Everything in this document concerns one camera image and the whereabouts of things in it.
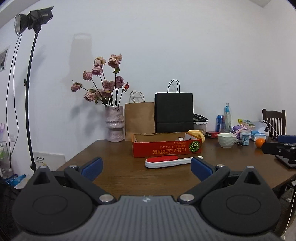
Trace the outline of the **clear glass bottle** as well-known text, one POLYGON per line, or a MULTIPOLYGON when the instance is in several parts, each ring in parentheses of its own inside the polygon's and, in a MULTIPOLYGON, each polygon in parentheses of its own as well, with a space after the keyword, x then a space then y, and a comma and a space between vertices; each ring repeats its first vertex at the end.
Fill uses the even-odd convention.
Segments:
POLYGON ((229 103, 226 103, 224 108, 224 130, 228 133, 231 132, 231 114, 229 103))

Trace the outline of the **yellow mug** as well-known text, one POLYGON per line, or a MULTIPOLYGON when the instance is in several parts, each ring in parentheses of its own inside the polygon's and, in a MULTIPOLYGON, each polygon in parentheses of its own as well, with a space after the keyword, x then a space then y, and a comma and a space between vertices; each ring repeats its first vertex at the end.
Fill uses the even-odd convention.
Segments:
POLYGON ((200 138, 202 143, 205 141, 205 136, 201 130, 189 130, 188 133, 196 138, 200 138))

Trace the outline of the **red book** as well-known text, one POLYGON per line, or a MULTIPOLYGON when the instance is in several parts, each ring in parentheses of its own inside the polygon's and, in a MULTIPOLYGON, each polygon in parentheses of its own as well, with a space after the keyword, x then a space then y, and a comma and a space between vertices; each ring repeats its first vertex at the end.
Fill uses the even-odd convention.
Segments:
POLYGON ((205 137, 206 138, 217 138, 219 135, 219 132, 206 132, 205 137))

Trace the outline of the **purple plastic container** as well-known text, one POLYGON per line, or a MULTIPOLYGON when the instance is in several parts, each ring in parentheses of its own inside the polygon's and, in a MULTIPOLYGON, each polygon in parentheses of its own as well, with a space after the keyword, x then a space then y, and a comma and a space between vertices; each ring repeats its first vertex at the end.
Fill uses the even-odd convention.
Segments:
POLYGON ((240 139, 240 133, 251 133, 251 128, 248 126, 236 125, 233 126, 231 132, 233 132, 238 139, 240 139))

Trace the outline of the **orange fruit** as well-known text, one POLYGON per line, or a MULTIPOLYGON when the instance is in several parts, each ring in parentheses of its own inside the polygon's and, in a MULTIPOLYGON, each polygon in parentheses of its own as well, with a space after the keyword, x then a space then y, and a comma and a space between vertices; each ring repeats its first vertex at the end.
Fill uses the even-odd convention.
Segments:
POLYGON ((255 141, 255 145, 256 145, 257 148, 261 148, 264 143, 265 143, 265 139, 264 138, 258 138, 255 141))

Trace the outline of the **small blue white cup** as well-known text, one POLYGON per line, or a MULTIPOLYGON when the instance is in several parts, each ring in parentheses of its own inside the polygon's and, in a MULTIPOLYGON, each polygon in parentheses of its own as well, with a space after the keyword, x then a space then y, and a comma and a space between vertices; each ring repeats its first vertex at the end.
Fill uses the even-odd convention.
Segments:
POLYGON ((249 133, 243 133, 241 135, 242 144, 244 146, 248 146, 249 145, 250 136, 251 136, 251 134, 249 134, 249 133))

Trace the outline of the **blue soda can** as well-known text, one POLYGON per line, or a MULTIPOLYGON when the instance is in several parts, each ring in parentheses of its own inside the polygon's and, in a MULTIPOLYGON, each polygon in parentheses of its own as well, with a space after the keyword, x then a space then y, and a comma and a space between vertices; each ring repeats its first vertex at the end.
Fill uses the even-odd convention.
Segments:
POLYGON ((219 133, 223 132, 224 126, 224 115, 218 115, 216 118, 215 131, 219 133))

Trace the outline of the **black paper bag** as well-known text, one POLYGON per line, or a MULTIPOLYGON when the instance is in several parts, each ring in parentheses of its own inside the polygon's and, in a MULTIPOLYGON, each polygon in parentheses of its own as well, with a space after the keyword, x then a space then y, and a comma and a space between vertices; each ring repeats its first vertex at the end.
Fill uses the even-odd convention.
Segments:
POLYGON ((166 92, 154 97, 156 133, 187 132, 193 129, 193 94, 180 92, 180 82, 172 79, 166 92))

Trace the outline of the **wall poster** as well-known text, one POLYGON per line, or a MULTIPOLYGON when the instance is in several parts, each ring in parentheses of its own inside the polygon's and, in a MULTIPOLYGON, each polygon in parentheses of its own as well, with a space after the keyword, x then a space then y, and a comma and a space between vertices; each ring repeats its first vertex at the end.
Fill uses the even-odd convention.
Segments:
POLYGON ((4 71, 6 68, 6 59, 8 56, 10 47, 6 47, 0 52, 0 72, 4 71))

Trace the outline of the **red cardboard box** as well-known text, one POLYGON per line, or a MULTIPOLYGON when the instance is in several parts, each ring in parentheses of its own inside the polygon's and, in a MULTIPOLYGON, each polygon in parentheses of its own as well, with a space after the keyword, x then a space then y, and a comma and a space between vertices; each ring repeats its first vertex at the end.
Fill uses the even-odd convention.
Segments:
POLYGON ((199 154, 202 144, 200 138, 188 132, 135 134, 132 138, 132 152, 135 158, 199 154))

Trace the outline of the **pink ceramic vase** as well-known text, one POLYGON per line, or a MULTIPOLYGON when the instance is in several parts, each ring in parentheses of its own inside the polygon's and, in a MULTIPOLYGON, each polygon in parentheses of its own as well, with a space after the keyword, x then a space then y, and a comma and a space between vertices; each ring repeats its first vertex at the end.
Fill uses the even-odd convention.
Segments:
POLYGON ((108 129, 107 140, 114 143, 123 141, 123 128, 125 126, 123 106, 106 107, 105 123, 108 129))

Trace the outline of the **white wall heater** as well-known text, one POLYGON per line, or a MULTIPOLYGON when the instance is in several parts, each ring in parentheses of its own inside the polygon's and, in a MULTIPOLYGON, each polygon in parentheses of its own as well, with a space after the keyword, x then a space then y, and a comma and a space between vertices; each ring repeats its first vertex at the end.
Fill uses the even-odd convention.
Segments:
POLYGON ((33 152, 33 156, 37 168, 48 166, 51 171, 58 170, 66 163, 65 156, 62 154, 33 152))

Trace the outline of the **brown paper bag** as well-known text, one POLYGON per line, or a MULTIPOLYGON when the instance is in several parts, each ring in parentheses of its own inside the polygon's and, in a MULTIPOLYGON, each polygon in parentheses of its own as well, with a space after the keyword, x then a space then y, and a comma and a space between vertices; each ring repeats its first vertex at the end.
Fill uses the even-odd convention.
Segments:
POLYGON ((134 134, 153 134, 154 103, 145 101, 140 91, 130 93, 129 103, 125 104, 125 140, 131 141, 134 134))

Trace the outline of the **red white lint brush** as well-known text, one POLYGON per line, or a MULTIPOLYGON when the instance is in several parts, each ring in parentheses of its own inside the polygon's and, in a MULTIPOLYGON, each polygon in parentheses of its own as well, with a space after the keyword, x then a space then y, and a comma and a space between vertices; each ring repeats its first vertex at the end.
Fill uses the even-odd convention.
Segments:
POLYGON ((191 163, 192 157, 179 158, 178 156, 162 156, 151 157, 145 160, 145 167, 149 169, 166 168, 178 165, 184 165, 191 163))

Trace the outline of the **tissue box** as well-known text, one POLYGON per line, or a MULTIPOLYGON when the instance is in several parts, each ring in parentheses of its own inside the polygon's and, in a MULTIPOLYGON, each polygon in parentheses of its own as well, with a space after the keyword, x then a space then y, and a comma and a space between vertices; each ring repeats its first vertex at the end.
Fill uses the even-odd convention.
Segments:
POLYGON ((261 120, 261 121, 255 121, 253 124, 254 124, 254 127, 252 128, 252 131, 251 131, 251 140, 253 142, 256 142, 260 138, 266 140, 268 137, 268 132, 265 131, 267 129, 266 123, 261 120))

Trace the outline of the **clear food container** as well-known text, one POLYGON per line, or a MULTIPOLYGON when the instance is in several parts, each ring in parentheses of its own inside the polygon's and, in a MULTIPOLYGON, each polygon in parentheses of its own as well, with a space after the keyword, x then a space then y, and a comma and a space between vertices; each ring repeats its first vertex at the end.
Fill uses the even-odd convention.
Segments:
POLYGON ((206 133, 208 119, 200 114, 193 114, 193 129, 199 130, 204 135, 206 133))

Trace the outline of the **dark wooden chair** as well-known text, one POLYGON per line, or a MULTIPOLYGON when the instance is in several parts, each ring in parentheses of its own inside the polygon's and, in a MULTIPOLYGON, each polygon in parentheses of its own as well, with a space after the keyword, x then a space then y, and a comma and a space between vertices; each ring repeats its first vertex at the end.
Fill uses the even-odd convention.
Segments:
POLYGON ((267 125, 270 138, 286 134, 286 111, 262 110, 262 119, 267 125))

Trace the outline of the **dried pink roses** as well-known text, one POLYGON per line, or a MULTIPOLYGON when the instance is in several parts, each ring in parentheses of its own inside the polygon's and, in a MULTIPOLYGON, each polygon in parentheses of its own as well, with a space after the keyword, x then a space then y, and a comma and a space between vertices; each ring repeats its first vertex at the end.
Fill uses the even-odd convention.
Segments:
POLYGON ((120 64, 123 59, 121 54, 111 54, 108 59, 102 56, 95 58, 93 68, 83 72, 83 80, 92 84, 91 88, 86 88, 80 82, 72 82, 71 91, 84 90, 84 99, 95 104, 102 103, 105 107, 118 107, 122 95, 129 89, 129 84, 119 75, 120 64), (107 80, 104 67, 112 68, 113 79, 107 80))

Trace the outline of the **black studio light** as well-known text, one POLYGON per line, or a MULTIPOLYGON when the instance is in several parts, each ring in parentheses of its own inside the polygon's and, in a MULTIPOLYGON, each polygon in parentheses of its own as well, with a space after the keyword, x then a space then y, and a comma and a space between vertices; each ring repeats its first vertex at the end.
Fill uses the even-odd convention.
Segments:
POLYGON ((48 23, 53 18, 51 6, 49 8, 37 9, 30 11, 27 15, 17 14, 14 20, 15 33, 17 36, 22 34, 26 29, 33 29, 35 34, 41 30, 41 26, 48 23))

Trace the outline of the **white ceramic bowl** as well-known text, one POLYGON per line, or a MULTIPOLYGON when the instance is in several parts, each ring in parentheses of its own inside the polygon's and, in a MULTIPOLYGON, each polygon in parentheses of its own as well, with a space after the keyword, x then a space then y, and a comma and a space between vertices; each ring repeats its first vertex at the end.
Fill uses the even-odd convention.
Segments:
POLYGON ((218 134, 218 143, 222 148, 232 148, 236 143, 236 135, 232 133, 219 133, 218 134))

